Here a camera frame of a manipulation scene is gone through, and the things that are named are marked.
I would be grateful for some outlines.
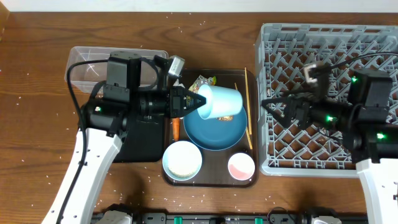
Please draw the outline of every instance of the chopstick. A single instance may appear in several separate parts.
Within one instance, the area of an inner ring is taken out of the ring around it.
[[[249,123],[249,134],[251,134],[251,116],[250,116],[250,100],[249,100],[249,87],[248,87],[248,71],[244,68],[244,79],[246,82],[246,102],[248,103],[248,123]]]
[[[253,150],[253,145],[251,144],[251,139],[250,139],[250,134],[249,134],[248,127],[246,127],[246,136],[248,137],[250,150]]]

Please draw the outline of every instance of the white bowl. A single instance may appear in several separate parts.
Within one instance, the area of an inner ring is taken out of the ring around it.
[[[236,153],[228,161],[228,171],[236,180],[247,180],[253,176],[256,166],[253,159],[245,153]]]
[[[166,149],[162,163],[163,170],[169,177],[184,181],[199,173],[202,157],[196,145],[188,141],[178,141]]]

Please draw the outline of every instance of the wire rack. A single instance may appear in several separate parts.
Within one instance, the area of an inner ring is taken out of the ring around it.
[[[281,91],[302,89],[305,64],[316,61],[336,64],[362,54],[395,51],[396,48],[396,27],[264,24],[256,41],[259,103],[280,97]],[[329,76],[329,98],[346,102],[351,76],[357,68],[379,69],[390,74],[393,88],[386,121],[398,124],[398,60],[395,56],[366,58],[334,69]],[[284,106],[271,104],[277,113],[282,113]],[[349,152],[335,140],[320,134],[315,125],[302,131],[295,121],[284,129],[259,106],[257,127],[261,171],[266,175],[356,177]],[[342,137],[340,132],[321,132]]]

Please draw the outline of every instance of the wood grain surface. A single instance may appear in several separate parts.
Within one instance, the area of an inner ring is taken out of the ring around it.
[[[159,49],[183,57],[187,68],[254,72],[253,43],[263,23],[397,21],[397,14],[12,13],[0,43],[0,222],[40,223],[58,192],[78,121],[63,79],[72,47]],[[87,98],[78,95],[80,103]],[[250,189],[171,187],[161,162],[113,164],[95,211],[120,202],[174,213],[264,214],[314,205],[366,212],[356,179],[260,174]]]

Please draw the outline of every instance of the clear plastic container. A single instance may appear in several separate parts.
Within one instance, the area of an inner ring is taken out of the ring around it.
[[[77,62],[87,60],[102,60],[108,59],[111,52],[123,50],[139,54],[142,57],[152,59],[155,55],[163,58],[168,58],[169,55],[164,50],[145,50],[145,49],[122,49],[114,47],[80,47],[76,46],[71,49],[67,63],[68,68]],[[70,74],[72,85],[76,86],[83,93],[91,93],[94,85],[99,81],[106,80],[107,63],[94,63],[87,65],[80,65],[75,67]],[[146,86],[156,81],[155,71],[146,63],[141,64],[141,85]]]

